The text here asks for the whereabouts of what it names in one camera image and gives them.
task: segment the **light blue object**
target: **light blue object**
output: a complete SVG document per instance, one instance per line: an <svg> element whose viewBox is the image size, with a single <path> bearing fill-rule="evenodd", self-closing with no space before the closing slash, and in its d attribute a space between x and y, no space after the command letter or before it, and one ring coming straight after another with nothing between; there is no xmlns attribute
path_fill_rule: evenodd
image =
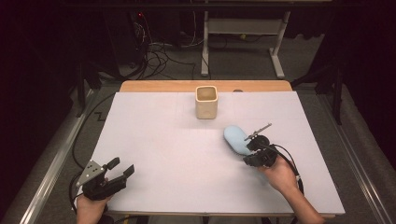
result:
<svg viewBox="0 0 396 224"><path fill-rule="evenodd" d="M245 141L248 136L238 126L231 125L225 128L224 138L230 145L231 149L237 154L244 156L251 154L250 150L247 148L247 144L250 142L250 139Z"/></svg>

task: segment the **cardboard cup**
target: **cardboard cup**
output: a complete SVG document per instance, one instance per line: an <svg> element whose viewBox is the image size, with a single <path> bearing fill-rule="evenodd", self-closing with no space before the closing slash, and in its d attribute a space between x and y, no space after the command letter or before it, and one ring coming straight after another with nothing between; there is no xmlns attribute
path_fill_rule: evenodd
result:
<svg viewBox="0 0 396 224"><path fill-rule="evenodd" d="M198 119L215 119L218 114L218 90L214 86L195 89L195 113Z"/></svg>

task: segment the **hand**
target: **hand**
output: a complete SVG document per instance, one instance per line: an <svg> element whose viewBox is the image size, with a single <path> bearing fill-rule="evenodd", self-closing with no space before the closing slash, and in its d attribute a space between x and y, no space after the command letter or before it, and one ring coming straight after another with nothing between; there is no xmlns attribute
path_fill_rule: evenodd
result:
<svg viewBox="0 0 396 224"><path fill-rule="evenodd" d="M271 186L284 193L287 190L297 189L297 181L294 172L289 164L280 156L276 157L276 162L271 168L259 167L260 172L264 173Z"/></svg>
<svg viewBox="0 0 396 224"><path fill-rule="evenodd" d="M91 201L83 194L77 197L77 224L96 224L101 218L105 206L111 197L101 201Z"/></svg>
<svg viewBox="0 0 396 224"><path fill-rule="evenodd" d="M300 223L324 223L323 217L298 189L296 176L282 157L277 156L271 168L258 169L267 176L271 186L285 197Z"/></svg>

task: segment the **human hand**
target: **human hand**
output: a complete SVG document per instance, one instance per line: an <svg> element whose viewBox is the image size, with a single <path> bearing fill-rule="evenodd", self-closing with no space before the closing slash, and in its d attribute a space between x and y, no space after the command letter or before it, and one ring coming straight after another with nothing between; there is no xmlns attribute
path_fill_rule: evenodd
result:
<svg viewBox="0 0 396 224"><path fill-rule="evenodd" d="M276 162L270 168L261 166L258 169L267 176L271 186L282 194L287 190L298 188L294 172L280 156L276 157Z"/></svg>
<svg viewBox="0 0 396 224"><path fill-rule="evenodd" d="M111 197L101 201L91 201L83 194L77 197L77 224L96 224L101 218L105 206Z"/></svg>

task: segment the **wire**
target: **wire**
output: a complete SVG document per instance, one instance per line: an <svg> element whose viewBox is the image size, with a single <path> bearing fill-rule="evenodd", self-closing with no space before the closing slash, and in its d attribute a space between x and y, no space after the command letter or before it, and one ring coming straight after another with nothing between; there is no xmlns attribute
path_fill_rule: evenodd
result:
<svg viewBox="0 0 396 224"><path fill-rule="evenodd" d="M147 27L147 29L148 29L148 38L149 38L149 41L150 41L150 43L152 43L151 33L150 33L150 31L149 31L149 24L148 24L148 21L146 20L145 14L143 14L143 12L142 12L142 17L143 17L143 20L145 20L146 27Z"/></svg>
<svg viewBox="0 0 396 224"><path fill-rule="evenodd" d="M137 23L137 22L134 22L134 26L135 26L135 29L138 28L138 29L137 29L136 37L138 38L138 37L140 36L140 34L141 34L141 36L142 36L142 42L140 43L140 46L142 46L142 45L145 43L145 38L146 38L146 31L145 31L145 28L143 28L143 26L140 25L140 24Z"/></svg>
<svg viewBox="0 0 396 224"><path fill-rule="evenodd" d="M146 59L143 59L142 62L138 65L138 67L134 71L132 71L130 74L122 76L122 77L124 77L126 80L128 80L128 79L130 79L130 77L137 76L137 75L141 74L142 72L144 72L146 70L146 67L147 67L147 61L146 61ZM116 78L116 77L105 77L101 74L99 74L99 78L101 78L102 80L105 80L105 81L120 80L119 78Z"/></svg>
<svg viewBox="0 0 396 224"><path fill-rule="evenodd" d="M276 152L277 155L279 155L280 157L282 157L282 158L288 163L289 167L291 168L291 170L292 170L292 171L294 172L294 174L296 175L296 180L297 180L297 177L298 177L298 180L297 180L298 189L299 189L300 192L304 195L304 184L303 184L303 180L300 178L300 174L298 173L298 170L297 170L297 167L296 167L296 164L295 164L295 162L294 162L293 157L290 155L290 153L289 153L284 147L279 146L279 145L275 145L275 144L272 144L272 146L274 146L274 147L280 147L280 148L282 148L283 150L285 150L285 151L289 154L292 163L291 163L290 160L289 160L288 158L286 158L285 155L283 155L281 152L279 152L279 151L277 151L277 150L274 150L274 149L271 148L271 147L263 146L263 147L265 147L266 149L270 149L270 150ZM297 222L298 222L298 218L297 218L297 217L294 217L290 224L296 224Z"/></svg>
<svg viewBox="0 0 396 224"><path fill-rule="evenodd" d="M70 202L70 205L72 205L72 208L73 208L73 211L75 212L75 214L77 213L77 208L76 208L76 206L74 205L74 200L79 196L76 196L76 197L73 197L73 185L74 185L74 182L76 181L76 179L79 177L79 176L81 176L81 174L82 174L82 171L79 171L76 175L74 175L73 176L73 178L72 178L72 180L70 181L70 184L69 184L69 202Z"/></svg>
<svg viewBox="0 0 396 224"><path fill-rule="evenodd" d="M206 62L206 60L205 60L203 55L201 55L201 58L204 61L204 63L206 64L206 66L207 66L207 74L209 75L209 80L212 80L212 74L210 72L209 64Z"/></svg>
<svg viewBox="0 0 396 224"><path fill-rule="evenodd" d="M162 43L155 42L155 43L152 43L150 45L153 48L153 50L150 52L150 54L154 55L154 57L148 59L148 68L152 69L153 72L151 72L151 74L149 74L149 75L141 76L139 79L148 79L150 77L154 77L154 76L157 76L157 75L162 75L164 77L168 77L168 78L171 78L173 80L177 80L176 78L169 77L168 75L163 73L164 69L166 68L166 65L167 65L168 61L173 62L173 63L191 65L192 66L191 79L193 79L193 73L194 73L195 66L196 66L195 63L183 63L183 62L179 62L179 61L171 58L166 53L166 46L168 46L168 44L165 44L163 42ZM151 62L153 60L158 60L158 63L157 64L149 64L149 62Z"/></svg>
<svg viewBox="0 0 396 224"><path fill-rule="evenodd" d="M193 45L187 45L187 46L181 46L182 48L189 48L189 47L195 47L195 46L199 46L202 43L204 43L204 40L202 39L200 42L193 44Z"/></svg>
<svg viewBox="0 0 396 224"><path fill-rule="evenodd" d="M76 158L76 142L78 140L79 135L81 134L81 130L84 127L85 123L87 122L88 118L90 117L90 115L93 113L93 111L99 106L101 105L104 101L106 101L107 99L109 99L110 97L114 96L116 93L111 93L110 95L108 95L107 97L105 97L105 99L101 100L92 110L91 112L88 114L88 116L84 119L84 121L81 124L81 127L78 130L78 133L76 135L76 138L73 141L73 146L72 146L72 156L73 156L73 160L76 163L76 165L81 168L84 169L85 166L81 165L81 163L78 162L77 158Z"/></svg>
<svg viewBox="0 0 396 224"><path fill-rule="evenodd" d="M197 21L196 21L196 17L195 17L195 11L192 12L192 15L194 17L194 36L192 38L191 43L188 46L186 46L186 47L189 47L189 46L191 46L194 43L195 36L196 36L196 31L197 31Z"/></svg>

